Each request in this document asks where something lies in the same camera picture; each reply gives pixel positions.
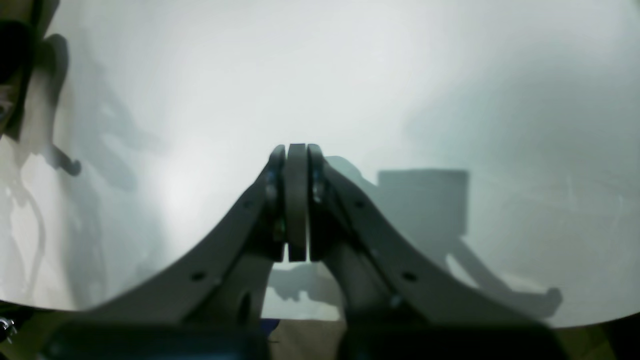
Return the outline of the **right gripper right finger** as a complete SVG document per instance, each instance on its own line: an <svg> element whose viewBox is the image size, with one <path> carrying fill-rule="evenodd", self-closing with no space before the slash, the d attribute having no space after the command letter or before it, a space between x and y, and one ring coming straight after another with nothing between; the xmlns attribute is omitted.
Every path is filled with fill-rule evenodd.
<svg viewBox="0 0 640 360"><path fill-rule="evenodd" d="M310 258L342 292L341 360L566 360L547 326L422 256L318 145L307 148Z"/></svg>

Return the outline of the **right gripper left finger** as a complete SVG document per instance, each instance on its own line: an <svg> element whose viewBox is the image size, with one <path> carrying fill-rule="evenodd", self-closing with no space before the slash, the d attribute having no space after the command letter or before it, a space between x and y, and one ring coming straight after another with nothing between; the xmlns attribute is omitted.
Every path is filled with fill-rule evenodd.
<svg viewBox="0 0 640 360"><path fill-rule="evenodd" d="M307 147L277 146L188 253L58 328L42 360L268 360L260 328L274 263L307 259Z"/></svg>

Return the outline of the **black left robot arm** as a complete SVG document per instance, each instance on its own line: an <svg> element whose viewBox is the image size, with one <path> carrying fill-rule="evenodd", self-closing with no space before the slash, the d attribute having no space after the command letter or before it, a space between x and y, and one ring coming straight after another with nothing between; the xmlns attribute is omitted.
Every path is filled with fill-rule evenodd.
<svg viewBox="0 0 640 360"><path fill-rule="evenodd" d="M38 48L50 27L59 0L0 2L0 132L17 132Z"/></svg>

